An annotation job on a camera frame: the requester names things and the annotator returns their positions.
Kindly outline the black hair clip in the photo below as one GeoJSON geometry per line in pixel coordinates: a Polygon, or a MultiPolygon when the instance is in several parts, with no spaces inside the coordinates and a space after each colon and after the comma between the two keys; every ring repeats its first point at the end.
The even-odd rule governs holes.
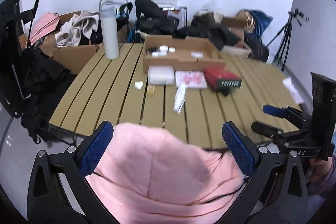
{"type": "Polygon", "coordinates": [[[231,90],[230,89],[223,89],[223,90],[220,91],[220,93],[222,95],[224,95],[225,97],[227,97],[228,95],[230,95],[231,90]]]}

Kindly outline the red and green box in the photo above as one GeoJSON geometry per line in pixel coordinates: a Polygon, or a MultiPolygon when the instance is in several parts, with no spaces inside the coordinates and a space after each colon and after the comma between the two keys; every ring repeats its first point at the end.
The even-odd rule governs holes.
{"type": "Polygon", "coordinates": [[[207,68],[204,75],[208,86],[213,92],[220,93],[223,89],[239,89],[242,79],[224,69],[207,68]]]}

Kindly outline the pink cartoon tissue pack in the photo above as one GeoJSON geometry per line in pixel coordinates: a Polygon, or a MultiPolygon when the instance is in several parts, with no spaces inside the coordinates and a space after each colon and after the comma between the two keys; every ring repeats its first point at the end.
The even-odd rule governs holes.
{"type": "Polygon", "coordinates": [[[186,85],[189,89],[206,89],[207,81],[203,72],[200,71],[176,71],[176,87],[186,85]]]}

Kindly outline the white spray bottle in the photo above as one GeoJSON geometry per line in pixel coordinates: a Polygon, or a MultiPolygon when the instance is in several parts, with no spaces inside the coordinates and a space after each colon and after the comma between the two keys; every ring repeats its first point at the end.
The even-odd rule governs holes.
{"type": "Polygon", "coordinates": [[[186,99],[186,91],[187,91],[187,85],[181,84],[177,88],[177,92],[174,97],[174,106],[173,106],[173,112],[180,114],[182,107],[185,103],[186,99]]]}

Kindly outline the white wet wipes pack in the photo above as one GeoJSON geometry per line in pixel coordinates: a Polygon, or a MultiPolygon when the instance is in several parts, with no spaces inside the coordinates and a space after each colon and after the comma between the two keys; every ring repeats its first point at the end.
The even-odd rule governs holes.
{"type": "Polygon", "coordinates": [[[174,68],[169,66],[150,66],[147,78],[150,85],[173,85],[175,82],[174,68]]]}

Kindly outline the white charger plug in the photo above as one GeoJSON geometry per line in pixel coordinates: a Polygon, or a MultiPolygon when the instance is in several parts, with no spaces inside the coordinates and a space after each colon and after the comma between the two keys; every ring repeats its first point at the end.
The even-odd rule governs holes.
{"type": "Polygon", "coordinates": [[[143,87],[143,82],[142,81],[136,81],[134,83],[134,87],[137,89],[137,90],[141,90],[142,87],[143,87]]]}

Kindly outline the yellow eraser block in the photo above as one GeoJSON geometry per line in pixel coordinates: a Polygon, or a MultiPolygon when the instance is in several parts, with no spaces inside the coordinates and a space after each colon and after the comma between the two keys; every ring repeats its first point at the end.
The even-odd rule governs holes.
{"type": "Polygon", "coordinates": [[[154,85],[148,85],[146,90],[147,95],[154,95],[155,93],[155,86],[154,85]]]}

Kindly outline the small white round jar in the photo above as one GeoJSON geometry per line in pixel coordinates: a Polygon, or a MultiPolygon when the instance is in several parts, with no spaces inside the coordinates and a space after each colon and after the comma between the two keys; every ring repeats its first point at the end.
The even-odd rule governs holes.
{"type": "Polygon", "coordinates": [[[159,47],[160,52],[167,52],[169,50],[169,47],[166,45],[162,45],[159,47]]]}

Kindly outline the black suitcase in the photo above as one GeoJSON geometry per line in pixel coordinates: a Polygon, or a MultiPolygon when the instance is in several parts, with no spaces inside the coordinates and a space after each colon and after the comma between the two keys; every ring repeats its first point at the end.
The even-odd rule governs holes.
{"type": "Polygon", "coordinates": [[[267,62],[269,57],[269,50],[252,34],[244,34],[244,43],[251,49],[252,53],[249,54],[250,59],[267,62]]]}

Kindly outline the blue bag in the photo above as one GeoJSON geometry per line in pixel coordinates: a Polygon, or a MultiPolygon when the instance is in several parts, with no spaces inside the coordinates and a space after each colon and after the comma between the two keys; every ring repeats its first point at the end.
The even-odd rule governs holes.
{"type": "Polygon", "coordinates": [[[255,23],[255,27],[252,32],[253,37],[259,42],[262,42],[262,35],[272,22],[273,17],[267,15],[261,10],[248,10],[248,12],[252,16],[255,23]]]}

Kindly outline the wicker basket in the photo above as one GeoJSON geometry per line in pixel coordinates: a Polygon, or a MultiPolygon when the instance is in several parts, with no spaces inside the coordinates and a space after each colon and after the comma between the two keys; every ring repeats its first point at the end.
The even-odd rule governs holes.
{"type": "Polygon", "coordinates": [[[237,17],[245,20],[244,30],[246,32],[248,33],[254,32],[254,30],[256,29],[256,20],[254,19],[254,17],[251,15],[249,11],[240,10],[237,13],[237,17]]]}

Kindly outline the brown cardboard tray box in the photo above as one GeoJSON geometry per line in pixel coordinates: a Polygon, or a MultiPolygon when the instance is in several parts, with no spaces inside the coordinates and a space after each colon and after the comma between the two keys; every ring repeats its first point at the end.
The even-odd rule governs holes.
{"type": "Polygon", "coordinates": [[[150,66],[169,66],[175,71],[203,71],[207,68],[224,69],[226,62],[221,53],[209,41],[203,38],[176,39],[167,35],[149,35],[145,39],[143,50],[143,72],[147,73],[150,66]],[[166,45],[175,48],[174,53],[154,57],[149,50],[166,45]],[[202,52],[203,58],[194,58],[191,52],[202,52]]]}

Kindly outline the small label sticker pack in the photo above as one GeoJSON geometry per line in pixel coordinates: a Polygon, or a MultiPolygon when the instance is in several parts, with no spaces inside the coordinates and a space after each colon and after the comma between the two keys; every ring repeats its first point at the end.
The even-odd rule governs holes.
{"type": "Polygon", "coordinates": [[[203,58],[203,53],[202,52],[191,52],[191,56],[194,58],[203,58]]]}

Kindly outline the large floor cardboard box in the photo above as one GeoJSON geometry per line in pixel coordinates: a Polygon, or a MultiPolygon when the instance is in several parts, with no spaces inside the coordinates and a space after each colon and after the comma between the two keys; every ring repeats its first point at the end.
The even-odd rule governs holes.
{"type": "Polygon", "coordinates": [[[59,24],[54,32],[48,34],[46,37],[39,39],[33,45],[31,45],[27,34],[23,34],[19,37],[20,46],[22,49],[26,49],[28,46],[39,48],[48,57],[59,62],[73,74],[77,75],[85,67],[88,61],[99,50],[99,44],[102,43],[102,38],[97,36],[101,34],[100,20],[98,30],[93,32],[90,39],[81,37],[80,44],[76,47],[62,47],[57,48],[55,42],[55,34],[60,31],[60,27],[70,20],[74,14],[80,15],[81,11],[72,12],[69,14],[60,15],[59,24]]]}

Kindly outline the pink bag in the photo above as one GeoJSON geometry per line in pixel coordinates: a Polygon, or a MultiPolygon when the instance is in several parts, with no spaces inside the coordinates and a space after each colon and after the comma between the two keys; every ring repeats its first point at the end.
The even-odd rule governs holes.
{"type": "Polygon", "coordinates": [[[48,34],[56,30],[60,21],[60,15],[54,12],[48,12],[42,15],[34,24],[30,33],[29,41],[31,45],[37,42],[39,39],[46,37],[48,34]]]}

